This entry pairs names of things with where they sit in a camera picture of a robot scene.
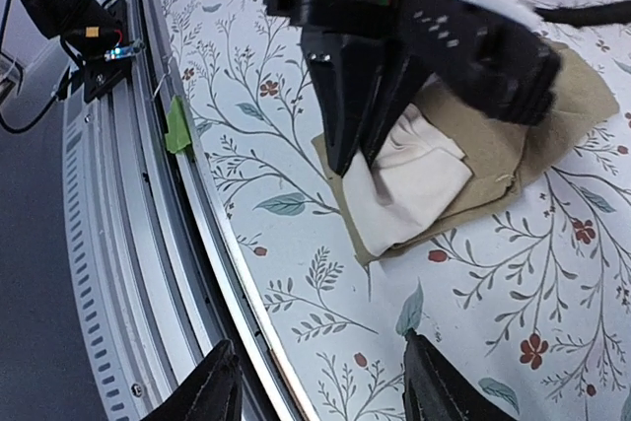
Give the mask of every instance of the tablecloth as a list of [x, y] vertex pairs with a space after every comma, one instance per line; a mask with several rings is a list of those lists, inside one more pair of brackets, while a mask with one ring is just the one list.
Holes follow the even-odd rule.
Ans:
[[321, 419], [404, 419], [408, 326], [518, 419], [631, 419], [631, 27], [544, 26], [620, 114], [506, 212], [365, 270], [311, 146], [322, 128], [299, 31], [261, 0], [162, 7], [215, 183]]

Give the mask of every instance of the towel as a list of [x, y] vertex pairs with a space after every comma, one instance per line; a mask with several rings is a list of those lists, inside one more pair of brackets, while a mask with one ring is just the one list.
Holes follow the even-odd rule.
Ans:
[[488, 119], [463, 104], [440, 82], [417, 95], [414, 103], [429, 123], [456, 142], [465, 154], [462, 162], [473, 176], [429, 229], [383, 254], [372, 253], [362, 244], [345, 202], [342, 179], [326, 165], [323, 137], [314, 139], [361, 264], [397, 255], [442, 232], [506, 209], [525, 186], [561, 160], [594, 126], [619, 112], [617, 101], [600, 75], [568, 45], [551, 44], [561, 55], [563, 67], [554, 86], [555, 104], [537, 127]]
[[463, 157], [415, 105], [398, 119], [370, 170], [355, 154], [342, 188], [366, 251], [381, 255], [428, 229], [471, 177]]

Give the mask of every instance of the green tape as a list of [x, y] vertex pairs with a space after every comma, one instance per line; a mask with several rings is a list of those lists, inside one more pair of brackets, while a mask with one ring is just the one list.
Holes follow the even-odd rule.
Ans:
[[181, 152], [192, 143], [184, 115], [184, 100], [180, 96], [174, 96], [171, 100], [171, 110], [167, 114], [167, 128], [169, 131], [165, 135], [165, 142], [170, 153]]

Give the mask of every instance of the bolt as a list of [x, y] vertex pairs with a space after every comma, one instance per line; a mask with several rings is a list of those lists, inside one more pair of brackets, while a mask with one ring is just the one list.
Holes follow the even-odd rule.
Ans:
[[140, 396], [142, 396], [142, 387], [139, 384], [132, 385], [131, 394], [139, 398]]

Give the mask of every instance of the white fabric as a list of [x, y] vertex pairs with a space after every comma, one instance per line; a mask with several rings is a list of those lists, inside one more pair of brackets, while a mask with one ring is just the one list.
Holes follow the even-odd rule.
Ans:
[[373, 168], [361, 152], [342, 180], [364, 247], [381, 255], [430, 227], [471, 178], [457, 144], [409, 105]]

